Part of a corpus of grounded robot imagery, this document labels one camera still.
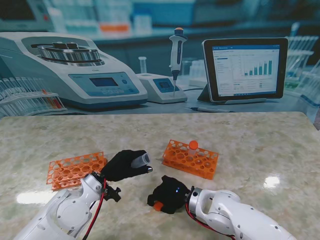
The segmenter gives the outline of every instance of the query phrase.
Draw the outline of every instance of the tablet screen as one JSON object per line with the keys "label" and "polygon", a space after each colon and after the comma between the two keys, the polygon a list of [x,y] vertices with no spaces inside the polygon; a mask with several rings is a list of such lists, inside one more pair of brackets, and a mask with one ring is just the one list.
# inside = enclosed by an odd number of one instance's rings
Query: tablet screen
{"label": "tablet screen", "polygon": [[277,92],[280,45],[213,46],[219,97]]}

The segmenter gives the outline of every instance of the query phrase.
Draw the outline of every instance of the tablet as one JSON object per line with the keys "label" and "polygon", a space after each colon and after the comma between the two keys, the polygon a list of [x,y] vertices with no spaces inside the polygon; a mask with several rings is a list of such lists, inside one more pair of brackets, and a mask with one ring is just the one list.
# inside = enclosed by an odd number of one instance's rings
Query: tablet
{"label": "tablet", "polygon": [[202,49],[211,102],[282,98],[286,38],[209,39]]}

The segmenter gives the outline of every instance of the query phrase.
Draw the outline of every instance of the display screen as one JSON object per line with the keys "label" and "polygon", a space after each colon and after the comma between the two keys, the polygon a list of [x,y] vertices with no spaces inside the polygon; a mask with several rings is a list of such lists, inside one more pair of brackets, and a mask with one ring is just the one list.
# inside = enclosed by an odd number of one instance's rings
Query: display screen
{"label": "display screen", "polygon": [[166,88],[170,88],[169,83],[167,83],[166,81],[161,81],[159,82],[159,85],[161,88],[166,89]]}
{"label": "display screen", "polygon": [[219,97],[275,94],[280,45],[213,46]]}
{"label": "display screen", "polygon": [[0,19],[35,20],[27,0],[0,0]]}
{"label": "display screen", "polygon": [[89,78],[97,87],[119,86],[112,77]]}

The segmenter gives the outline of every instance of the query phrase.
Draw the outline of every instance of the red cable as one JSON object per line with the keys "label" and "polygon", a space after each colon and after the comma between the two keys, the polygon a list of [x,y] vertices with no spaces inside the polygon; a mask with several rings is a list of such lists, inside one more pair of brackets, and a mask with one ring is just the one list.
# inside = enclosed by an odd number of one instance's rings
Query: red cable
{"label": "red cable", "polygon": [[186,210],[186,212],[188,213],[189,217],[191,217],[193,220],[195,220],[199,225],[201,225],[201,226],[203,226],[203,227],[205,227],[205,228],[207,228],[207,229],[209,229],[209,230],[212,230],[212,231],[214,231],[214,232],[216,232],[216,233],[218,233],[218,234],[227,236],[227,237],[231,238],[232,240],[236,240],[233,235],[227,235],[227,234],[223,234],[223,233],[221,233],[221,232],[218,232],[218,231],[214,230],[212,227],[208,226],[207,224],[204,224],[203,222],[201,222],[201,221],[199,221],[198,219],[196,219],[196,218],[190,213],[190,211],[189,211],[189,206],[188,206],[187,203],[185,203],[185,210]]}
{"label": "red cable", "polygon": [[93,227],[94,224],[95,224],[95,221],[97,220],[98,214],[99,214],[100,209],[101,209],[101,205],[102,205],[102,203],[104,202],[106,186],[107,186],[107,182],[106,182],[106,179],[104,178],[104,179],[103,179],[103,190],[102,190],[102,194],[101,194],[101,197],[100,197],[99,205],[98,205],[98,207],[97,207],[97,209],[96,209],[96,211],[95,211],[95,214],[94,214],[94,217],[93,217],[93,219],[92,219],[92,221],[91,221],[91,223],[90,223],[90,226],[89,226],[88,230],[86,231],[86,233],[85,233],[85,235],[84,235],[84,237],[83,237],[82,240],[86,240],[86,239],[87,239],[87,237],[89,236],[89,233],[90,233],[92,227]]}

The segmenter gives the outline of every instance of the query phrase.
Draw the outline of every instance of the tablet stand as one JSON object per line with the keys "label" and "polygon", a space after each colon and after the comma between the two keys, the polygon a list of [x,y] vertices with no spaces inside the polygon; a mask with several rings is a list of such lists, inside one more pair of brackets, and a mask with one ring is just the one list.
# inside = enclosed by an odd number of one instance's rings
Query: tablet stand
{"label": "tablet stand", "polygon": [[208,84],[205,85],[200,96],[197,99],[199,102],[225,105],[225,104],[252,104],[265,102],[266,98],[255,98],[255,99],[240,99],[240,100],[227,100],[227,101],[211,101],[209,96]]}

